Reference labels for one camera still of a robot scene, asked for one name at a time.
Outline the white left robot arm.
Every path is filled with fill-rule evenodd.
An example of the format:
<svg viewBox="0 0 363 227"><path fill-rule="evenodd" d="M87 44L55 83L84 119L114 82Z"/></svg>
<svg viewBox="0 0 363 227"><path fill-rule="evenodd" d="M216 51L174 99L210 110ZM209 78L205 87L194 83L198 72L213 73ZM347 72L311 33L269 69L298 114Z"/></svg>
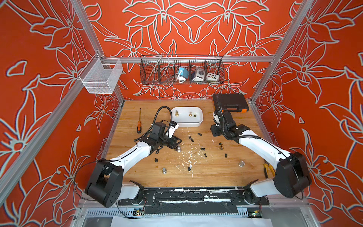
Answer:
<svg viewBox="0 0 363 227"><path fill-rule="evenodd" d="M135 139L135 146L112 158L93 161L95 165L85 188L88 201L97 201L106 208L120 201L140 204L144 199L144 187L134 181L123 182L124 175L142 159L158 154L161 149L175 149L181 139L174 135L179 125L170 119L166 124L153 119L151 127Z"/></svg>

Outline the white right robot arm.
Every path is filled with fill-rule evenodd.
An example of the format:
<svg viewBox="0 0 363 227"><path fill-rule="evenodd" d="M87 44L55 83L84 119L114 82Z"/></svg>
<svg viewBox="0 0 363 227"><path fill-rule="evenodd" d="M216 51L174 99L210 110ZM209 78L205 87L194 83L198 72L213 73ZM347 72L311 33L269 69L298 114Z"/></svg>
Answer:
<svg viewBox="0 0 363 227"><path fill-rule="evenodd" d="M211 132L214 137L223 136L243 145L262 157L275 171L273 178L255 180L244 187L243 199L253 205L260 198L280 194L294 198L312 184L306 158L299 152L291 153L258 136L249 127L236 125L231 113L222 108L221 98L213 97L215 111Z"/></svg>

